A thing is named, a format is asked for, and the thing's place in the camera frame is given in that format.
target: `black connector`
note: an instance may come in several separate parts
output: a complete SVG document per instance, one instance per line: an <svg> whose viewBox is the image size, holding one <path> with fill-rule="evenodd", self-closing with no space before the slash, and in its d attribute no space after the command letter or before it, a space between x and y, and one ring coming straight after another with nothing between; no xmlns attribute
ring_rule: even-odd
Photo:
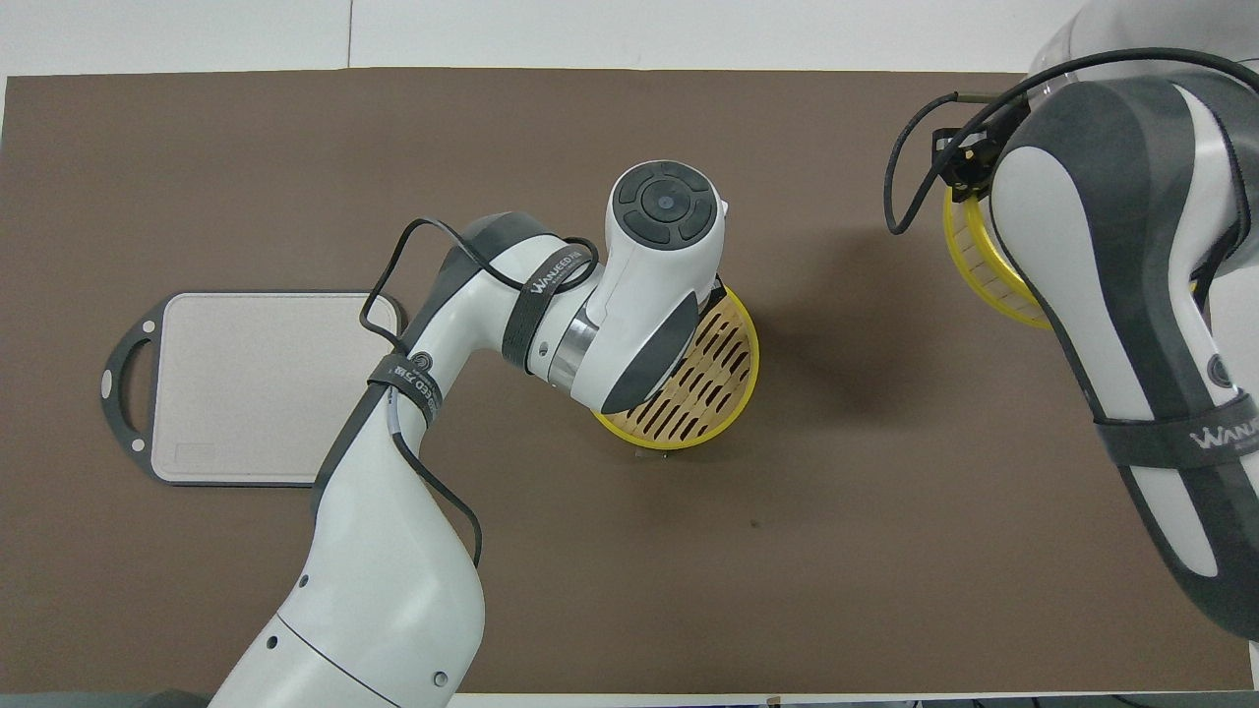
<svg viewBox="0 0 1259 708"><path fill-rule="evenodd" d="M1010 136L1030 113L1026 101L1003 106L961 142L961 149L940 169L939 176L953 188L953 202L961 204L969 197L983 199L992 189L992 173ZM932 131L932 160L958 134L958 128Z"/></svg>

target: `white cutting board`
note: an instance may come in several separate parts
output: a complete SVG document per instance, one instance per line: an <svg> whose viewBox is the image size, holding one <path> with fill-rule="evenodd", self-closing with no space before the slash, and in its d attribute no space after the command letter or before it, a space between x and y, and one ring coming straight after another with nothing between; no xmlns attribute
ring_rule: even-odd
<svg viewBox="0 0 1259 708"><path fill-rule="evenodd" d="M122 450L179 485L310 485L390 345L359 325L365 292L180 292L150 310L101 377ZM397 333L393 301L373 323ZM149 430L122 413L122 372L156 349Z"/></svg>

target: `yellow rim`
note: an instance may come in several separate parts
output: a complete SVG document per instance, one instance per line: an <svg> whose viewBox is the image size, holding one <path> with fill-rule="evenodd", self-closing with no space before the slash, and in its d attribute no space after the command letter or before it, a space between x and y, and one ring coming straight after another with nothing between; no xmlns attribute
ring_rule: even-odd
<svg viewBox="0 0 1259 708"><path fill-rule="evenodd" d="M724 421L705 431L704 435L684 442L656 442L652 440L632 436L626 431L621 430L619 427L617 427L603 413L599 413L598 411L590 411L592 413L594 413L594 417L601 423L603 423L603 427L612 431L612 435L619 437L621 440L631 445L637 445L638 447L646 447L648 450L682 450L684 447L695 447L696 445L713 440L721 431L730 427L730 423L733 423L734 420L743 413L743 409L748 407L748 401L752 399L752 392L753 389L757 388L757 377L760 374L760 341L757 339L757 328L753 326L752 324L752 315L749 315L748 309L743 306L743 301L739 300L734 295L734 291L731 291L729 287L725 288L725 296L729 297L730 302L734 304L735 309L739 311L739 316L743 317L744 326L748 328L748 348L752 350L752 365L748 369L750 372L748 374L748 387L744 389L743 397L739 399L739 403L734 407L734 411L731 411L730 414L726 416Z"/></svg>
<svg viewBox="0 0 1259 708"><path fill-rule="evenodd" d="M992 244L992 238L988 236L988 227L983 223L983 213L980 210L980 200L974 197L968 198L962 203L962 212L966 217L966 229L971 232L971 242L974 243L974 247L978 249L980 258L983 260L983 263L1006 287L1010 288L1013 295L1039 309L1040 305L1032 296L1027 283L1025 283L1024 280L1019 277L1019 273L1016 273L1013 268L1006 263L1005 258L997 253L996 247ZM1000 297L990 292L985 283L980 282L980 278L974 276L971 267L967 265L966 258L962 256L962 247L957 243L958 229L954 228L956 226L957 224L953 218L953 190L948 189L944 194L944 241L948 244L948 252L953 258L953 265L957 267L957 272L962 275L962 280L966 281L966 285L968 285L971 290L980 296L980 299L1002 315L1025 325L1031 325L1039 329L1050 329L1050 324L1045 319L1031 317L1019 310L1015 310L1010 305L1006 305Z"/></svg>

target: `cutting board handle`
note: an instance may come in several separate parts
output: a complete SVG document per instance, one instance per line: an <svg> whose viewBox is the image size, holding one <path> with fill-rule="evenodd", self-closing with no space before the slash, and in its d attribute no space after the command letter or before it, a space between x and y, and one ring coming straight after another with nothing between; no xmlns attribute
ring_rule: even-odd
<svg viewBox="0 0 1259 708"><path fill-rule="evenodd" d="M127 422L127 417L122 409L122 396L126 388L122 373L126 370L127 362L136 354L141 345L146 343L152 343L154 345L161 344L162 314L166 311L169 301L170 299L167 297L159 302L122 335L113 351L110 353L110 358L104 364L104 372L101 374L101 408L104 411L104 420L110 423L110 430L113 432L113 437L118 441L122 451L130 455L145 470L152 470L150 454L152 451L152 407L155 401L150 397L145 403L150 407L149 416L146 417L149 421L146 430L135 430Z"/></svg>

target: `brown tabletop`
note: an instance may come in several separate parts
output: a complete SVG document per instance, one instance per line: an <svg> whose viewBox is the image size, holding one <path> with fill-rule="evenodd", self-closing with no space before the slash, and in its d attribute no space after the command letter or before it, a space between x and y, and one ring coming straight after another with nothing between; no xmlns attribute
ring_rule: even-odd
<svg viewBox="0 0 1259 708"><path fill-rule="evenodd" d="M1053 336L967 290L938 194L910 234L883 228L904 120L1012 78L10 79L0 690L213 690L305 559L307 491L165 486L118 450L97 392L138 315L181 290L370 286L421 214L520 209L598 239L612 183L656 157L730 203L720 272L760 383L713 442L640 459L472 358L423 448L486 529L463 690L1249 688L1245 644L1163 569ZM403 261L390 291L412 311L447 247L423 234Z"/></svg>

